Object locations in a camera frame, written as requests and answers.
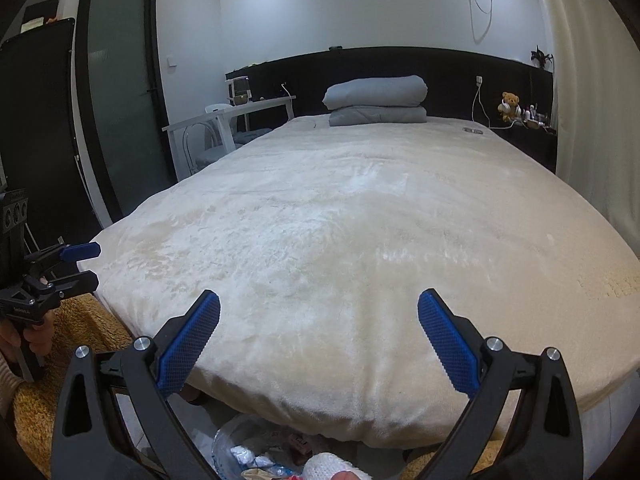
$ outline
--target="beige knit sleeve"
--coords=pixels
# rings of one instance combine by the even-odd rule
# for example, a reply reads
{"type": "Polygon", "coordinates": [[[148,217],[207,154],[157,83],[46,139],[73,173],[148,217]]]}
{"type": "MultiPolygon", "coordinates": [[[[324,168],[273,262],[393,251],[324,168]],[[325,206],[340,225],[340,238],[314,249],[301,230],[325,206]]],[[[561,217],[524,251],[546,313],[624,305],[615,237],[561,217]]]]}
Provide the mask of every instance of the beige knit sleeve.
{"type": "Polygon", "coordinates": [[[0,416],[2,418],[6,417],[6,412],[9,411],[9,406],[14,400],[14,393],[21,382],[22,379],[12,373],[0,352],[0,416]]]}

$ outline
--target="teddy bear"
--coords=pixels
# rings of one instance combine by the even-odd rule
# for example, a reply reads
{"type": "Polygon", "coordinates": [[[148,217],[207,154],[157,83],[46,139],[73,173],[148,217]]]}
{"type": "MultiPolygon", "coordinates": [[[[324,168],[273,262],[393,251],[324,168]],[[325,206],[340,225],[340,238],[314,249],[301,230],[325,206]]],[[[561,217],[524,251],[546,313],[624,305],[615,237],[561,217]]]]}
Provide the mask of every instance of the teddy bear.
{"type": "Polygon", "coordinates": [[[498,111],[502,114],[505,123],[513,123],[522,115],[522,110],[518,106],[520,98],[516,94],[503,92],[502,102],[498,106],[498,111]]]}

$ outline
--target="blue textured rubber pad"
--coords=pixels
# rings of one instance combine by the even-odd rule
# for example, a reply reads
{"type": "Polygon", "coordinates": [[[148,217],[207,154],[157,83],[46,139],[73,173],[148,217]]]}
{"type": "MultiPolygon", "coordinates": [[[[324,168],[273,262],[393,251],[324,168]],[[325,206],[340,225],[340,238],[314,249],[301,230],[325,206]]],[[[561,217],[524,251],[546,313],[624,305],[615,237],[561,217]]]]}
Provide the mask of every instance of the blue textured rubber pad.
{"type": "Polygon", "coordinates": [[[473,398],[480,388],[478,360],[438,300],[426,290],[418,300],[418,320],[453,387],[473,398]]]}
{"type": "Polygon", "coordinates": [[[182,389],[219,321],[220,300],[212,292],[158,360],[156,385],[165,399],[182,389]]]}
{"type": "Polygon", "coordinates": [[[90,260],[100,256],[100,245],[97,242],[90,244],[71,245],[60,251],[60,259],[63,262],[81,262],[82,260],[90,260]]]}

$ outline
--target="folded gray quilt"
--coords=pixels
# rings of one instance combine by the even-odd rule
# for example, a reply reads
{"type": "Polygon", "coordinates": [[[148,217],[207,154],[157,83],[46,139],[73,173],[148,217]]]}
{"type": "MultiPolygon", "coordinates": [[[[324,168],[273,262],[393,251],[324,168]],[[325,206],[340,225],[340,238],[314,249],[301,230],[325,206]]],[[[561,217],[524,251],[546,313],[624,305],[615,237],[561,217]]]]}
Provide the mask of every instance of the folded gray quilt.
{"type": "Polygon", "coordinates": [[[349,106],[334,110],[329,117],[331,126],[353,126],[372,123],[425,123],[427,110],[421,106],[349,106]]]}
{"type": "Polygon", "coordinates": [[[329,87],[322,101],[329,110],[347,106],[418,106],[427,97],[421,77],[372,77],[329,87]]]}

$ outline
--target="bed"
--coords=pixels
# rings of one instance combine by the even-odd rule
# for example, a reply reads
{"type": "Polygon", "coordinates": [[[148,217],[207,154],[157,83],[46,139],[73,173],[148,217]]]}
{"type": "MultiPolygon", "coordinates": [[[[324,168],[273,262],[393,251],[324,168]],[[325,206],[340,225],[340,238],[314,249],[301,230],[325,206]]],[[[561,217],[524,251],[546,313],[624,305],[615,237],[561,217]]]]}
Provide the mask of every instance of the bed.
{"type": "Polygon", "coordinates": [[[399,448],[446,437],[466,396],[417,322],[431,286],[510,348],[558,347],[583,413],[640,367],[636,256],[575,191],[477,123],[297,118],[96,241],[101,256],[82,268],[135,335],[217,292],[220,324],[190,383],[307,433],[399,448]]]}

